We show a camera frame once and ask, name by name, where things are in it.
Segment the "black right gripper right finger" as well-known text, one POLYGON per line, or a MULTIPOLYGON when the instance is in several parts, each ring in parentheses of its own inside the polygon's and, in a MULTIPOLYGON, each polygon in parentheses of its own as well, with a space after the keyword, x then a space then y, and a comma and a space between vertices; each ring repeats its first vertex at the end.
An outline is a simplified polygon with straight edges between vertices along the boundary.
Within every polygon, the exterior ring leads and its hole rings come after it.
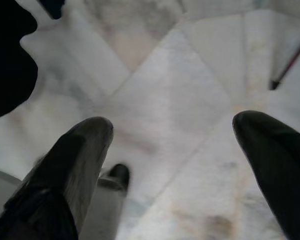
POLYGON ((237 113, 232 128, 283 233, 300 240, 300 133, 254 110, 237 113))

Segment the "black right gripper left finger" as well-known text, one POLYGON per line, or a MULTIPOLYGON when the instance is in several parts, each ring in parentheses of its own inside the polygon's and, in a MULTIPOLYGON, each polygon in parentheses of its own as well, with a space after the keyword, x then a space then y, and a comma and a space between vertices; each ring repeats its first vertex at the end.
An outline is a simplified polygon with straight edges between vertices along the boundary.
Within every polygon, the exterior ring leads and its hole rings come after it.
POLYGON ((104 117, 63 134, 4 204, 0 240, 78 239, 113 135, 104 117))

